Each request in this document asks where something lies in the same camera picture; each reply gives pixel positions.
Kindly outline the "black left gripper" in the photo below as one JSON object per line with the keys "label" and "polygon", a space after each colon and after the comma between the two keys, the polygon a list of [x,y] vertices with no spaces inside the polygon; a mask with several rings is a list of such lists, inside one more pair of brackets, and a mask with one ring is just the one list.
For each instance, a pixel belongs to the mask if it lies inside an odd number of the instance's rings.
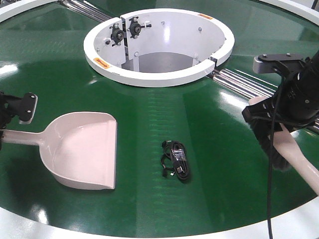
{"label": "black left gripper", "polygon": [[0,147],[2,148],[2,136],[3,130],[6,125],[11,122],[11,119],[15,116],[14,109],[11,106],[13,103],[13,97],[5,95],[4,92],[0,92]]}

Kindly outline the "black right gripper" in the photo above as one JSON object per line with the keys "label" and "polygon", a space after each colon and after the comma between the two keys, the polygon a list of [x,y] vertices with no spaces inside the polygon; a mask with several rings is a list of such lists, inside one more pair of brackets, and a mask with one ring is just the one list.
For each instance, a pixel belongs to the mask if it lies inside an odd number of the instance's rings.
{"label": "black right gripper", "polygon": [[319,73],[292,72],[281,76],[275,93],[242,111],[243,118],[255,131],[289,131],[313,126],[319,117]]}

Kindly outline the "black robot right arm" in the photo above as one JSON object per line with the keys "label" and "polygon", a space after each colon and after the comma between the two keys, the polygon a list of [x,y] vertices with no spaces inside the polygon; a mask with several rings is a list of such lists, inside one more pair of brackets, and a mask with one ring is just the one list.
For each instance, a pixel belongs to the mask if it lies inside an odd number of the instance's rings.
{"label": "black robot right arm", "polygon": [[262,54],[256,56],[253,71],[276,73],[281,83],[275,93],[247,106],[242,115],[247,123],[282,123],[289,129],[313,126],[319,117],[319,55]]}

